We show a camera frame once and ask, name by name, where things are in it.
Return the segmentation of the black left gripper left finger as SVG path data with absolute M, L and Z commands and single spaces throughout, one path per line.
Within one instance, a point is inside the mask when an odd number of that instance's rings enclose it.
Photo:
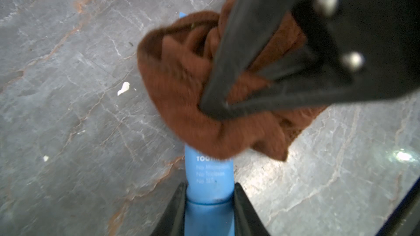
M 184 236 L 187 184 L 176 188 L 151 236 Z

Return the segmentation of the blue toothpaste tube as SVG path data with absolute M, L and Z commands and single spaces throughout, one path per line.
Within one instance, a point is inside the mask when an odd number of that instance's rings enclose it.
M 185 145 L 185 236 L 233 236 L 234 161 L 209 157 Z

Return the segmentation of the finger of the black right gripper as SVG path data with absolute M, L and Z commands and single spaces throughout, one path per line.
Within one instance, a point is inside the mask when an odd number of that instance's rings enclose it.
M 273 84 L 227 96 L 291 12 L 307 37 L 258 72 Z M 395 99 L 420 87 L 420 0 L 237 0 L 200 109 L 218 120 L 261 111 Z

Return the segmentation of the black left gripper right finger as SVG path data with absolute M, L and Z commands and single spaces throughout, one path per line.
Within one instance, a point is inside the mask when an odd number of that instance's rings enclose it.
M 270 236 L 241 184 L 234 186 L 235 236 Z

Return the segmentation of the brown cloth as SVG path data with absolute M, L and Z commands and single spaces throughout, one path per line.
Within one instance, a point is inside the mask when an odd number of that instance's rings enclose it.
M 167 126 L 210 157 L 226 160 L 247 149 L 285 161 L 288 148 L 325 107 L 266 111 L 214 120 L 199 109 L 230 12 L 200 11 L 150 31 L 137 48 L 137 63 L 149 97 Z

